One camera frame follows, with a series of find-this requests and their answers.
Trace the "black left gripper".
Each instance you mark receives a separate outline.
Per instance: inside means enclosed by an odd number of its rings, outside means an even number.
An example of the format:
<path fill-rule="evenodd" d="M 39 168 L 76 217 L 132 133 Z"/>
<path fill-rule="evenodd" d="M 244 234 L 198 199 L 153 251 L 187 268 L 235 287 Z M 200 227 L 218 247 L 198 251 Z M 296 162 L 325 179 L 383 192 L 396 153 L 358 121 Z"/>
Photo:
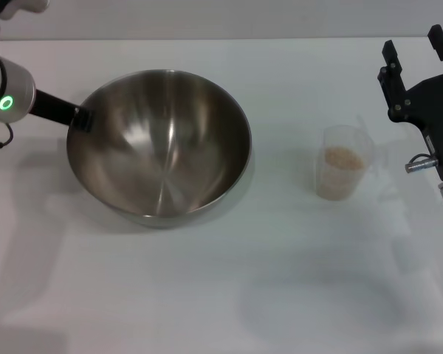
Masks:
<path fill-rule="evenodd" d="M 44 91 L 37 90 L 29 114 L 89 133 L 94 122 L 94 111 L 76 106 Z"/>

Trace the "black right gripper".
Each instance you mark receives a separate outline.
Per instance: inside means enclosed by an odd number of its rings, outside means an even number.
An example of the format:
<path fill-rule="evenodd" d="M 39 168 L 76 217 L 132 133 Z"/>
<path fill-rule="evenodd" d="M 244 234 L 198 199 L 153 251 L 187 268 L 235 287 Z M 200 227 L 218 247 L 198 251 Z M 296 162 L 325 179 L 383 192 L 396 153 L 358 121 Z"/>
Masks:
<path fill-rule="evenodd" d="M 443 61 L 442 26 L 433 25 L 427 36 L 440 61 Z M 385 66 L 380 69 L 377 79 L 388 105 L 388 117 L 392 122 L 406 122 L 420 130 L 429 154 L 438 160 L 436 169 L 443 181 L 443 74 L 406 89 L 392 40 L 384 43 L 382 56 Z"/>

